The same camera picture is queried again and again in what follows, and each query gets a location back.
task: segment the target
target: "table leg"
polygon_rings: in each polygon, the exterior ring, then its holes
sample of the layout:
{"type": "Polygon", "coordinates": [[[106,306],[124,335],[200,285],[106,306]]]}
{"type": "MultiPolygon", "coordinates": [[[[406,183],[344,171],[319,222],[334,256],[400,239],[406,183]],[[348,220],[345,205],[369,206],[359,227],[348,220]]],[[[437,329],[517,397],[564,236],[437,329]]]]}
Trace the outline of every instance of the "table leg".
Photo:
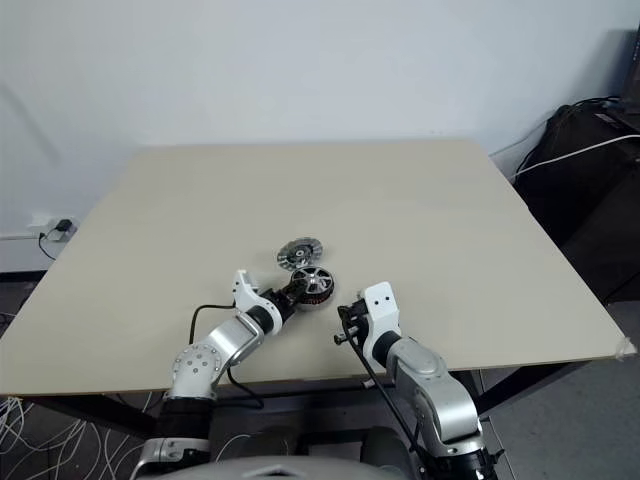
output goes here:
{"type": "Polygon", "coordinates": [[[480,418],[486,418],[496,408],[530,395],[588,362],[551,363],[520,367],[507,378],[475,398],[480,418]]]}
{"type": "Polygon", "coordinates": [[[60,413],[139,438],[153,434],[156,419],[104,395],[25,397],[60,413]]]}

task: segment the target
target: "beige tabletop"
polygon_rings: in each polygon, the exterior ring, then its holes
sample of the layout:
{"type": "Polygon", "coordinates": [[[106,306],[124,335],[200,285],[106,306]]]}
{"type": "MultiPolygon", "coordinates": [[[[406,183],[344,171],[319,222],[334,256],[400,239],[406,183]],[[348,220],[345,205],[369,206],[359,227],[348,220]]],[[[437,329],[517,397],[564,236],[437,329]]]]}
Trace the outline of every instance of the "beige tabletop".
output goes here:
{"type": "MultiPolygon", "coordinates": [[[[400,325],[452,369],[635,352],[529,214],[465,140],[151,149],[91,212],[0,341],[0,392],[164,389],[202,303],[231,303],[277,250],[324,245],[332,304],[291,318],[237,367],[242,381],[362,374],[336,346],[336,307],[388,280],[400,325]]],[[[229,312],[205,311],[196,336],[229,312]]]]}

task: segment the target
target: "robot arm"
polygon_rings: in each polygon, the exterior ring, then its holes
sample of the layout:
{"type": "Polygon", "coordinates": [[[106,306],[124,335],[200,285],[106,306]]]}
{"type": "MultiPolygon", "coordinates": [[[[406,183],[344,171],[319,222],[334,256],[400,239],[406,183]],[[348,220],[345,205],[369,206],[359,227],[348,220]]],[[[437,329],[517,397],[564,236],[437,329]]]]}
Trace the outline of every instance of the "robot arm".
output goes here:
{"type": "Polygon", "coordinates": [[[265,336],[276,335],[296,305],[323,300],[310,293],[308,286],[308,278],[294,272],[284,288],[258,295],[247,272],[236,273],[234,314],[176,357],[173,385],[164,399],[154,438],[145,442],[132,479],[209,461],[209,426],[220,377],[262,345],[265,336]]]}
{"type": "Polygon", "coordinates": [[[497,456],[487,452],[471,395],[449,375],[442,357],[401,336],[391,285],[379,283],[359,297],[338,308],[345,332],[334,340],[340,344],[351,335],[370,364],[386,368],[418,419],[428,473],[442,480],[497,478],[497,456]]]}

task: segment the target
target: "power outlet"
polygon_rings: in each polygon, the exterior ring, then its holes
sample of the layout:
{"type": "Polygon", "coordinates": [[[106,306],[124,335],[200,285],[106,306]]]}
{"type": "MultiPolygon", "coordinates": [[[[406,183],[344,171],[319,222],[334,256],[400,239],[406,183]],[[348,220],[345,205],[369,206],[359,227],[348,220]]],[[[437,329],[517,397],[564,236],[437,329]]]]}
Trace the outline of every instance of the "power outlet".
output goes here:
{"type": "Polygon", "coordinates": [[[49,242],[67,242],[76,232],[77,225],[78,222],[76,219],[70,215],[60,217],[34,216],[27,229],[35,236],[38,236],[41,233],[48,234],[47,241],[49,242]],[[71,220],[71,228],[66,232],[54,230],[56,225],[58,225],[58,222],[64,219],[71,220]]]}

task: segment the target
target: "white wall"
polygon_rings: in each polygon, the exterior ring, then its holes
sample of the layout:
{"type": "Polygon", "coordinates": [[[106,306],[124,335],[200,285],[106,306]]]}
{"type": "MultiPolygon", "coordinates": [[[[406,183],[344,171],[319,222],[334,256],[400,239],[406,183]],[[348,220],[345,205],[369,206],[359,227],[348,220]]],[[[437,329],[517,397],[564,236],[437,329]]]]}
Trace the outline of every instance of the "white wall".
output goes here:
{"type": "MultiPolygon", "coordinates": [[[[0,0],[0,236],[146,145],[464,135],[609,93],[637,0],[0,0]]],[[[510,173],[531,142],[496,157],[510,173]]],[[[0,240],[0,271],[48,265],[0,240]]]]}

